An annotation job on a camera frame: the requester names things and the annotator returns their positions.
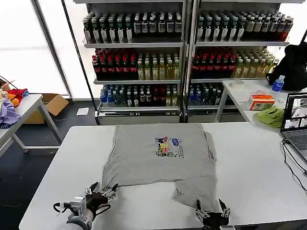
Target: laptop keyboard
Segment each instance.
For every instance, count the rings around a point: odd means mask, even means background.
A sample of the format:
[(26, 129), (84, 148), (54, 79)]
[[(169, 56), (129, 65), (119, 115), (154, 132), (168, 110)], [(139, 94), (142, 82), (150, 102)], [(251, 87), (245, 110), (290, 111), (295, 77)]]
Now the laptop keyboard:
[(307, 150), (307, 135), (292, 136), (289, 139), (299, 150)]

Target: laptop screen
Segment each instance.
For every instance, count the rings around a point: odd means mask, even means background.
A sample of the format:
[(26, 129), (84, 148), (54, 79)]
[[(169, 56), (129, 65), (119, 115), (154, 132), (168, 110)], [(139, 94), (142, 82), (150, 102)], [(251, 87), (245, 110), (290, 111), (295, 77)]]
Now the laptop screen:
[(307, 92), (289, 93), (281, 131), (307, 129)]

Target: laptop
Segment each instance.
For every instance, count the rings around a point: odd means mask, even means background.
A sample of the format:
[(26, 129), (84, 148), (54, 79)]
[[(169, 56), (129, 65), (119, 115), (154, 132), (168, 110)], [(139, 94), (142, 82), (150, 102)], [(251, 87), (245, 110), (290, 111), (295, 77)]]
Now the laptop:
[(307, 161), (307, 92), (288, 94), (281, 134)]

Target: shelf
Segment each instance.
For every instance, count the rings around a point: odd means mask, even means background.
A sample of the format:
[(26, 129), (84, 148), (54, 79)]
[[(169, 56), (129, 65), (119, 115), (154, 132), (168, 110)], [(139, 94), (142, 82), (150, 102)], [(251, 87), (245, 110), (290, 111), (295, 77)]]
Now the shelf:
[(221, 78), (221, 79), (191, 79), (191, 83), (218, 83), (229, 80), (259, 80), (265, 78)]
[(96, 85), (180, 84), (180, 80), (97, 80)]
[(184, 2), (185, 0), (73, 0), (75, 3)]
[(180, 111), (179, 106), (158, 106), (158, 107), (99, 107), (99, 112), (177, 112)]
[[(218, 105), (189, 105), (188, 110), (217, 110)], [(225, 105), (224, 109), (236, 109), (235, 105)]]
[(132, 39), (132, 43), (101, 43), (87, 44), (84, 42), (85, 48), (147, 48), (147, 47), (182, 47), (180, 37), (136, 37)]
[(201, 0), (201, 2), (303, 3), (305, 0)]
[(287, 46), (289, 42), (196, 42), (196, 46)]

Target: white paper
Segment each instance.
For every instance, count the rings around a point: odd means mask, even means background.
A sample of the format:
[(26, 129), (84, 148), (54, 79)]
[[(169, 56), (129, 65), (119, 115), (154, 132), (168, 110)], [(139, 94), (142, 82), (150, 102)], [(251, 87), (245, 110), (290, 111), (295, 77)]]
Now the white paper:
[(88, 114), (88, 108), (80, 108), (78, 109), (76, 116), (87, 115), (87, 114)]

